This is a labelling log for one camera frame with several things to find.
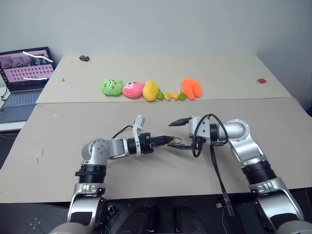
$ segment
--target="laptop keyboard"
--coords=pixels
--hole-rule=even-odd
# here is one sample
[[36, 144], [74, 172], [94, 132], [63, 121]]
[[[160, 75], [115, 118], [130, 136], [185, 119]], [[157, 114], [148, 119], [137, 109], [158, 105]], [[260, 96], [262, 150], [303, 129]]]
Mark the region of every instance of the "laptop keyboard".
[[5, 101], [3, 107], [34, 105], [40, 93], [41, 92], [11, 94]]

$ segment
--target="white wall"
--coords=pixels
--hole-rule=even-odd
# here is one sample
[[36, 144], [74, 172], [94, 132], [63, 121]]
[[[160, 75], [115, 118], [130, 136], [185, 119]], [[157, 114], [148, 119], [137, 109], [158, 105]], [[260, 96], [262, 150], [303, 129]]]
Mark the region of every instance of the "white wall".
[[257, 53], [312, 102], [311, 0], [2, 0], [0, 51], [62, 55]]

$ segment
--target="orange plush toy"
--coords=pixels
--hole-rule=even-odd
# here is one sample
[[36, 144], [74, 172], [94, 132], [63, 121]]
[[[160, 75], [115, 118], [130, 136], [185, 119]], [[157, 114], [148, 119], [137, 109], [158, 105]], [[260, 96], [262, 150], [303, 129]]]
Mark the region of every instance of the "orange plush toy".
[[181, 82], [181, 91], [189, 100], [194, 100], [195, 97], [200, 97], [200, 84], [192, 78], [184, 78]]

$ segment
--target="laptop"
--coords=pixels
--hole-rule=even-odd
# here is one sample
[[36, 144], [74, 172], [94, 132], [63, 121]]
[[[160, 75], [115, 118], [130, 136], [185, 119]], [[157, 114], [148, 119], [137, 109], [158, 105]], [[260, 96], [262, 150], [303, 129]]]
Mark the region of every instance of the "laptop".
[[0, 123], [26, 121], [55, 70], [48, 47], [0, 53], [0, 74], [10, 91]]

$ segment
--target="cardboard sheet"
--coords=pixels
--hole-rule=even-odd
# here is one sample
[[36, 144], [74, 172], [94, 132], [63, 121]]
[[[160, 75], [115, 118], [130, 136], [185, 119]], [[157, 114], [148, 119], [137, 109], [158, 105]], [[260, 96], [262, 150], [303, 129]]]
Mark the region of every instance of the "cardboard sheet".
[[[70, 201], [87, 142], [110, 139], [137, 114], [144, 132], [188, 139], [188, 126], [172, 121], [214, 113], [222, 121], [241, 118], [290, 189], [312, 186], [312, 122], [294, 98], [39, 104], [18, 135], [0, 170], [0, 203]], [[127, 130], [120, 136], [132, 137]], [[248, 192], [248, 183], [229, 147], [216, 147], [221, 177], [229, 193]], [[199, 158], [168, 146], [141, 157], [109, 161], [108, 199], [221, 193], [208, 146]]]
[[[124, 95], [107, 97], [100, 90], [106, 78], [146, 82], [154, 80], [165, 92], [180, 93], [183, 78], [202, 86], [201, 100], [291, 97], [255, 54], [173, 56], [64, 56], [37, 103], [145, 101]], [[268, 82], [256, 81], [264, 78]]]

